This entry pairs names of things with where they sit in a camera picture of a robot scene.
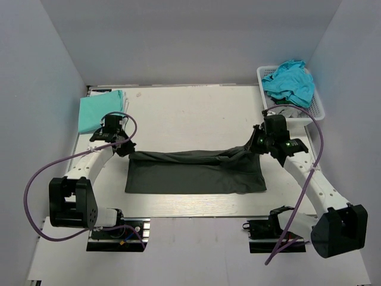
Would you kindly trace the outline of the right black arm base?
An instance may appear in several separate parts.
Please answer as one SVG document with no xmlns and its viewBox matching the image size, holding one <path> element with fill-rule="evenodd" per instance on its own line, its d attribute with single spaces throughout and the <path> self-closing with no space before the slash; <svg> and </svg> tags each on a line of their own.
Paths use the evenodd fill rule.
<svg viewBox="0 0 381 286">
<path fill-rule="evenodd" d="M 276 229 L 269 218 L 259 217 L 259 219 L 247 220 L 242 229 L 248 232 L 249 251 L 251 254 L 270 254 L 282 234 L 282 230 Z M 280 244 L 283 245 L 294 240 L 297 235 L 288 232 Z M 299 238 L 289 247 L 283 249 L 281 253 L 305 253 L 306 242 L 303 238 Z"/>
</svg>

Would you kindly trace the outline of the dark grey t-shirt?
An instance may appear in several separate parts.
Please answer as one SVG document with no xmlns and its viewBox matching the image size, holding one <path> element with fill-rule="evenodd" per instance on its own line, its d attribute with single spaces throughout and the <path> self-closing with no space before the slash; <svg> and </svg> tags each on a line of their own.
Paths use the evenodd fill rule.
<svg viewBox="0 0 381 286">
<path fill-rule="evenodd" d="M 259 155 L 243 146 L 129 155 L 128 194 L 251 194 L 266 189 Z"/>
</svg>

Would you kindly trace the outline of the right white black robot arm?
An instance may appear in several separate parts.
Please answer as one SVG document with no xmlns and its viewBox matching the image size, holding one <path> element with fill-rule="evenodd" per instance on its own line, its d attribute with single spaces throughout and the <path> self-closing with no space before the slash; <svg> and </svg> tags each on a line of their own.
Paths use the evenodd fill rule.
<svg viewBox="0 0 381 286">
<path fill-rule="evenodd" d="M 270 213 L 268 228 L 279 240 L 268 261 L 290 246 L 281 245 L 288 232 L 311 242 L 323 258 L 364 247 L 367 210 L 338 193 L 300 139 L 290 139 L 288 133 L 276 138 L 255 125 L 246 147 L 256 154 L 270 154 L 302 188 L 295 206 L 280 207 Z"/>
</svg>

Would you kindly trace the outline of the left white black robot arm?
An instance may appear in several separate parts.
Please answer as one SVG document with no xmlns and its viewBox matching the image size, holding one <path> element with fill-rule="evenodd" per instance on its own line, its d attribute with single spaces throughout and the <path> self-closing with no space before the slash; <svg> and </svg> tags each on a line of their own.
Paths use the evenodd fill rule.
<svg viewBox="0 0 381 286">
<path fill-rule="evenodd" d="M 99 207 L 92 183 L 114 155 L 128 156 L 126 192 L 130 194 L 247 194 L 266 190 L 260 159 L 243 146 L 228 150 L 176 153 L 136 151 L 120 126 L 104 126 L 90 138 L 89 154 L 77 169 L 49 183 L 49 212 L 53 226 L 105 227 L 121 237 L 126 223 L 119 209 Z"/>
</svg>

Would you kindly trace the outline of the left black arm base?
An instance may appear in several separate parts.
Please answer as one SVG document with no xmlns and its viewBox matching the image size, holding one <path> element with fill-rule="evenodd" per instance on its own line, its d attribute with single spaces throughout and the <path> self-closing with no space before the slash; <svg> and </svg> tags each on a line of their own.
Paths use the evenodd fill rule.
<svg viewBox="0 0 381 286">
<path fill-rule="evenodd" d="M 149 218 L 135 218 L 121 220 L 125 225 L 132 227 L 120 228 L 112 231 L 90 232 L 86 251 L 108 253 L 142 253 L 149 240 Z"/>
</svg>

